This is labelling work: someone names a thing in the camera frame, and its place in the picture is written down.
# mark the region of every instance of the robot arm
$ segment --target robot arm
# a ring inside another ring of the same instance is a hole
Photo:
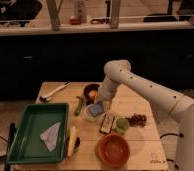
[[[105,79],[99,87],[98,100],[110,101],[124,84],[143,98],[157,104],[180,122],[174,171],[194,171],[194,99],[130,72],[126,60],[110,61],[104,67]]]
[[[99,88],[98,100],[112,100],[118,86],[122,83],[133,89],[143,98],[157,104],[166,113],[180,122],[182,113],[194,99],[171,90],[130,72],[130,63],[126,60],[110,61],[104,67],[105,79]]]

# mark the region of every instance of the green tray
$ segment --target green tray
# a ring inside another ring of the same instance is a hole
[[[56,163],[65,157],[68,103],[30,104],[23,112],[13,143],[7,154],[8,164]],[[56,148],[50,152],[40,134],[60,122]]]

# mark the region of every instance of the white cloth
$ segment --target white cloth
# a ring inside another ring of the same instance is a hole
[[[45,142],[45,145],[50,152],[56,148],[59,128],[60,122],[57,122],[40,134],[40,139]]]

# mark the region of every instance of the green pepper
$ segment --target green pepper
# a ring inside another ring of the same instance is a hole
[[[83,101],[84,101],[84,100],[83,100],[83,98],[80,97],[80,96],[76,96],[76,98],[79,99],[79,102],[78,102],[77,108],[76,108],[76,110],[75,110],[75,112],[74,112],[74,115],[75,115],[75,116],[78,116],[78,115],[80,114],[81,110],[82,110],[82,106],[83,106]]]

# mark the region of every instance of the banana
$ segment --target banana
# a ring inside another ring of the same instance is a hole
[[[78,134],[77,128],[75,126],[72,126],[70,128],[70,133],[69,133],[68,154],[67,154],[68,157],[70,157],[74,153],[77,134]]]

